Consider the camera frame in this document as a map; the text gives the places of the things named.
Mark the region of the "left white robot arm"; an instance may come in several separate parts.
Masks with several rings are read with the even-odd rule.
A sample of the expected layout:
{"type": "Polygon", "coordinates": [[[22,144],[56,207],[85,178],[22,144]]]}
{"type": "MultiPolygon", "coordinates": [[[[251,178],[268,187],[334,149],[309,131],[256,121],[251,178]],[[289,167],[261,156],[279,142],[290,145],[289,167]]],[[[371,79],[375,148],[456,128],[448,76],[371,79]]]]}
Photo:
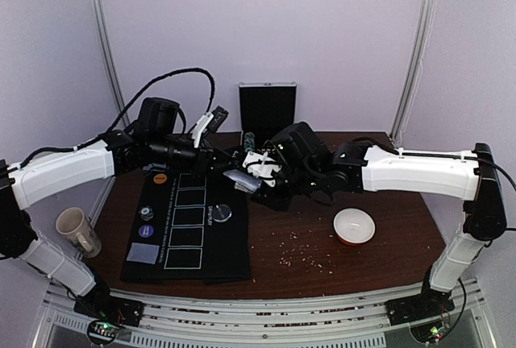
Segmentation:
{"type": "Polygon", "coordinates": [[[86,308],[97,318],[111,317],[116,303],[100,289],[99,279],[85,264],[38,235],[26,210],[80,184],[120,176],[149,164],[206,174],[218,162],[218,152],[204,137],[218,130],[228,112],[218,106],[204,113],[188,138],[173,136],[176,118],[183,115],[178,103],[148,97],[138,118],[125,130],[109,130],[84,147],[48,150],[44,156],[19,164],[2,162],[2,258],[22,259],[74,294],[84,296],[86,308]]]}

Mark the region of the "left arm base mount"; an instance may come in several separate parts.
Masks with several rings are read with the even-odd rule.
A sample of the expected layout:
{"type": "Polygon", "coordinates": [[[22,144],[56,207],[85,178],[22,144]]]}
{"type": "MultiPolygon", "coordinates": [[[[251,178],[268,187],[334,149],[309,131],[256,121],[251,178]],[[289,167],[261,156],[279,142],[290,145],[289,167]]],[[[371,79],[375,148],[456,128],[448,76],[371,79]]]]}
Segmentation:
{"type": "Polygon", "coordinates": [[[86,337],[97,346],[106,346],[138,327],[144,312],[144,303],[111,296],[106,309],[88,304],[78,297],[73,310],[92,318],[86,326],[86,337]]]}

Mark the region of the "orange big blind button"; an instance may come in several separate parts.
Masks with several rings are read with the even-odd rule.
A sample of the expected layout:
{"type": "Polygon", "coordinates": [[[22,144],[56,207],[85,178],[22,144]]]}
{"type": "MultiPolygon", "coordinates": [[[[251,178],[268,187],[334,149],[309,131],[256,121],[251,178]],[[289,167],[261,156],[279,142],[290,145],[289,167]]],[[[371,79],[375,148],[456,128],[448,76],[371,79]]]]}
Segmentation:
{"type": "Polygon", "coordinates": [[[153,177],[153,182],[155,184],[164,184],[167,181],[168,177],[165,173],[157,173],[153,177]]]}

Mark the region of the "purple small blind button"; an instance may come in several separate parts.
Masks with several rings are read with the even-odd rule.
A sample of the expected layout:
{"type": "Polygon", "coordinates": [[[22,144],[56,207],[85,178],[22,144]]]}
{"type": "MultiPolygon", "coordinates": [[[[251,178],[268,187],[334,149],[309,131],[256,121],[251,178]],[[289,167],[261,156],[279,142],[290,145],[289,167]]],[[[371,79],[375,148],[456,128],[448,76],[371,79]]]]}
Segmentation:
{"type": "Polygon", "coordinates": [[[154,230],[154,227],[152,225],[142,225],[139,229],[138,229],[138,235],[141,237],[141,238],[150,238],[151,236],[153,236],[155,233],[155,230],[154,230]]]}

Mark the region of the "black poker mat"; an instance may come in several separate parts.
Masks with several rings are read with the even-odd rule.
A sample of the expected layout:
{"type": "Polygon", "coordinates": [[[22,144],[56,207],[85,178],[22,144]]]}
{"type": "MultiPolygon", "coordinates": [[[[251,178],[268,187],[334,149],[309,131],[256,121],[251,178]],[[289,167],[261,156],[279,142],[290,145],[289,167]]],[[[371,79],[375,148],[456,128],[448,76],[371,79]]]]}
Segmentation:
{"type": "Polygon", "coordinates": [[[158,283],[166,280],[202,280],[206,284],[248,280],[248,202],[233,182],[220,172],[194,176],[188,172],[147,171],[135,212],[120,278],[124,282],[158,283]],[[164,184],[153,177],[165,173],[164,184]],[[214,205],[226,204],[232,217],[212,219],[214,205]],[[149,206],[154,217],[146,222],[139,210],[149,206]],[[141,238],[138,229],[152,225],[155,233],[141,238]],[[133,242],[160,247],[155,264],[126,261],[133,242]]]}

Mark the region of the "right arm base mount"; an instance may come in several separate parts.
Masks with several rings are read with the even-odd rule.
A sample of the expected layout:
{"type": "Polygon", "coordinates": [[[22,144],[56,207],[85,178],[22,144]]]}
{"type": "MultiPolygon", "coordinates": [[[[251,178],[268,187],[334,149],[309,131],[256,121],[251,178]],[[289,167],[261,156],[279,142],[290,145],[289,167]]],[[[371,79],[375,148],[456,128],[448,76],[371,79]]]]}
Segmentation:
{"type": "Polygon", "coordinates": [[[426,346],[439,343],[454,327],[449,296],[406,296],[388,300],[385,307],[391,326],[410,324],[411,336],[426,346]]]}

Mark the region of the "grey playing card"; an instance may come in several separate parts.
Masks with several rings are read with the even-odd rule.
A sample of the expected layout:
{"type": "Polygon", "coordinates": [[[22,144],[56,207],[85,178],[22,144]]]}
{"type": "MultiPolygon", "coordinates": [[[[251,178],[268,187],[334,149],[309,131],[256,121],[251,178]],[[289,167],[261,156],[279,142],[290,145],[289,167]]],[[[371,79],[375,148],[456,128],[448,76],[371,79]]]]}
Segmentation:
{"type": "Polygon", "coordinates": [[[223,172],[223,175],[233,180],[235,183],[239,184],[245,184],[252,178],[246,172],[242,172],[238,169],[226,170],[225,172],[223,172]]]}
{"type": "Polygon", "coordinates": [[[160,247],[153,244],[133,242],[128,251],[126,261],[134,263],[155,264],[160,247]]]}

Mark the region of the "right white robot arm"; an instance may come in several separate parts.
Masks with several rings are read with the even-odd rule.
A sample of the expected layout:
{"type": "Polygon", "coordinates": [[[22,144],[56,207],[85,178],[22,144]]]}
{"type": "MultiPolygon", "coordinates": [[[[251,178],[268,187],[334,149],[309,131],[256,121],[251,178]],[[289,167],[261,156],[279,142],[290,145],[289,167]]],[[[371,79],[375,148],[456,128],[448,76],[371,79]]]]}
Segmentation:
{"type": "Polygon", "coordinates": [[[261,151],[246,153],[241,169],[260,181],[253,196],[276,210],[287,209],[295,194],[314,192],[332,197],[393,190],[461,199],[464,219],[414,298],[421,317],[443,305],[484,245],[508,229],[498,177],[503,171],[485,143],[471,151],[407,151],[359,137],[331,151],[306,122],[299,122],[266,141],[261,151]]]}

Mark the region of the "deck of grey cards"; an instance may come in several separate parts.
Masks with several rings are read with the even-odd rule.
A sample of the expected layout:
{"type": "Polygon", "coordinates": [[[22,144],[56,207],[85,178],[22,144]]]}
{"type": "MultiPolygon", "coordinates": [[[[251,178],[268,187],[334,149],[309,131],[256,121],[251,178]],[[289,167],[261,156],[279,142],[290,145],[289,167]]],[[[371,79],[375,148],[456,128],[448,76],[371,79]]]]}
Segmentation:
{"type": "Polygon", "coordinates": [[[262,185],[262,180],[251,177],[250,179],[237,180],[235,188],[245,193],[256,193],[262,185]]]}

